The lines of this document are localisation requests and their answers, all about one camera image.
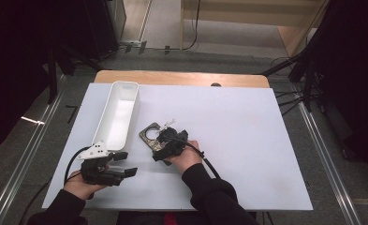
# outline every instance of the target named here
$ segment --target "white container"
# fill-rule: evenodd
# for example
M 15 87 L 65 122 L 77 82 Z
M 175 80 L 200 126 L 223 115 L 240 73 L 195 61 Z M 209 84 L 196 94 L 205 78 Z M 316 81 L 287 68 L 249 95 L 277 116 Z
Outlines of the white container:
M 138 101 L 139 85 L 136 82 L 114 82 L 93 143 L 103 141 L 109 151 L 125 147 L 130 121 Z

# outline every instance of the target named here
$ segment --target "black sleeve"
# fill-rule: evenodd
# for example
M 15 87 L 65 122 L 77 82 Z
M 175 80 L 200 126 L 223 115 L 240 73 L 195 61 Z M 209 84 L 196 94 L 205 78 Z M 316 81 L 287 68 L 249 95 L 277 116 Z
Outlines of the black sleeve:
M 32 215 L 27 225 L 72 225 L 77 223 L 85 201 L 61 189 L 50 207 L 43 213 Z
M 213 225 L 257 224 L 238 204 L 234 187 L 222 179 L 212 179 L 203 164 L 195 164 L 183 174 L 183 181 L 192 191 L 190 202 L 207 214 Z

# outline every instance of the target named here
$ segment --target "person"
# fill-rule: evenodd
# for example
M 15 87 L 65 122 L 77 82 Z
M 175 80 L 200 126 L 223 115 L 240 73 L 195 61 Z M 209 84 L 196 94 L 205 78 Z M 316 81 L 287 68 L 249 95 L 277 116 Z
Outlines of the person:
M 199 149 L 196 141 L 189 141 Z M 253 225 L 257 221 L 239 204 L 234 187 L 220 178 L 211 178 L 202 164 L 202 159 L 191 147 L 186 147 L 179 156 L 167 158 L 182 174 L 182 180 L 192 192 L 191 204 L 197 212 L 146 213 L 119 212 L 117 225 Z M 89 185 L 79 172 L 73 172 L 50 207 L 32 215 L 28 225 L 82 225 L 87 224 L 80 213 L 89 196 L 105 186 Z

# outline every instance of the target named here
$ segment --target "hand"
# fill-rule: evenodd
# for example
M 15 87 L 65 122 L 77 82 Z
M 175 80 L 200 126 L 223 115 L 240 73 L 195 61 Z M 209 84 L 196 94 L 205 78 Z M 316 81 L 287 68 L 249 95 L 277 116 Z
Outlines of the hand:
M 199 149 L 197 141 L 189 141 L 189 143 Z M 199 154 L 189 146 L 186 146 L 179 156 L 168 157 L 166 160 L 174 164 L 180 173 L 184 173 L 189 167 L 202 162 Z
M 91 194 L 93 194 L 96 191 L 99 191 L 100 189 L 106 188 L 106 187 L 107 186 L 90 185 L 90 184 L 85 183 L 80 172 L 75 171 L 69 176 L 69 179 L 64 185 L 64 190 L 86 201 L 90 197 Z

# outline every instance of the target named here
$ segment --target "white tabletop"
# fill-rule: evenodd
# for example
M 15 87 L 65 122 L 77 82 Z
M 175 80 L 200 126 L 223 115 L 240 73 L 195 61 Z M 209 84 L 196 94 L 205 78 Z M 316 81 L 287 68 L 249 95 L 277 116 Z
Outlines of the white tabletop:
M 90 146 L 111 83 L 91 83 L 67 140 L 43 208 L 63 187 L 67 163 Z M 283 118 L 270 88 L 140 85 L 139 109 L 130 125 L 119 168 L 138 167 L 136 176 L 119 187 L 107 187 L 87 201 L 88 208 L 118 210 L 193 210 L 190 190 L 174 166 L 154 162 L 139 133 L 153 122 L 175 119 L 171 127 L 186 129 L 199 141 L 221 177 L 236 189 L 246 210 L 312 210 Z M 71 171 L 79 170 L 75 160 Z

